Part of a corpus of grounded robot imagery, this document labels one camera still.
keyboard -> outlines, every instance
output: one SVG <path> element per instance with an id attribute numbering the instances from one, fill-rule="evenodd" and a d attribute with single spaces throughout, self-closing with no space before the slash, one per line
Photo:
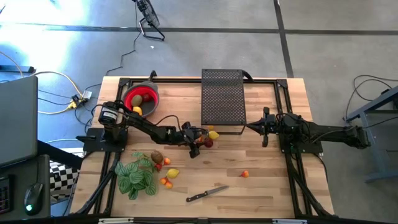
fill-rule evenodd
<path id="1" fill-rule="evenodd" d="M 5 175 L 0 177 L 0 214 L 10 212 L 11 204 L 11 176 Z"/>

knife handle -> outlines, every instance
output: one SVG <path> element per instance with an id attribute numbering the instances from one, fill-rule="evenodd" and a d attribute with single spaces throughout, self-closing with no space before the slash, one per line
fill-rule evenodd
<path id="1" fill-rule="evenodd" d="M 202 194 L 195 195 L 195 196 L 193 196 L 193 197 L 187 198 L 187 202 L 191 202 L 191 201 L 196 200 L 196 199 L 198 199 L 198 198 L 202 198 L 202 197 L 204 197 L 204 196 L 206 196 L 206 195 L 207 195 L 207 192 L 202 193 Z"/>

yellow cable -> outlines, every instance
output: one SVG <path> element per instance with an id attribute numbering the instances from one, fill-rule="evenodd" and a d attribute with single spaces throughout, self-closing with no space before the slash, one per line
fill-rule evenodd
<path id="1" fill-rule="evenodd" d="M 55 73 L 55 74 L 64 76 L 65 78 L 67 78 L 70 81 L 70 83 L 72 83 L 73 87 L 75 87 L 75 90 L 78 92 L 80 98 L 82 98 L 83 95 L 80 93 L 80 91 L 77 88 L 76 84 L 66 74 L 63 74 L 63 73 L 60 73 L 60 72 L 44 71 L 44 72 L 36 72 L 35 74 L 32 74 L 32 75 L 40 75 L 40 74 L 43 74 L 43 73 Z M 72 104 L 69 104 L 68 107 L 66 107 L 64 110 L 61 110 L 61 111 L 56 111 L 56 112 L 38 111 L 38 113 L 41 113 L 41 114 L 59 114 L 59 113 L 66 112 L 67 110 L 72 109 L 72 108 L 73 108 Z"/>

kitchen knife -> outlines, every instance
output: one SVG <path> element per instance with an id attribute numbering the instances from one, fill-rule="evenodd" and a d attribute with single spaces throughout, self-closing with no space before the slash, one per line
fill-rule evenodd
<path id="1" fill-rule="evenodd" d="M 187 202 L 191 202 L 193 200 L 196 200 L 198 198 L 202 198 L 202 197 L 207 196 L 209 194 L 213 194 L 213 193 L 219 192 L 220 190 L 227 189 L 228 187 L 229 186 L 222 186 L 222 187 L 217 187 L 216 189 L 207 190 L 207 191 L 205 191 L 205 193 L 198 194 L 198 195 L 195 195 L 193 197 L 187 198 Z"/>

computer monitor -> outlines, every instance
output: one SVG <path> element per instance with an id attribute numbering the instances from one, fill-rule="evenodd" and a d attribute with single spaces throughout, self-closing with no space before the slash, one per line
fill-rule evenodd
<path id="1" fill-rule="evenodd" d="M 36 76 L 0 83 L 0 167 L 37 154 Z"/>

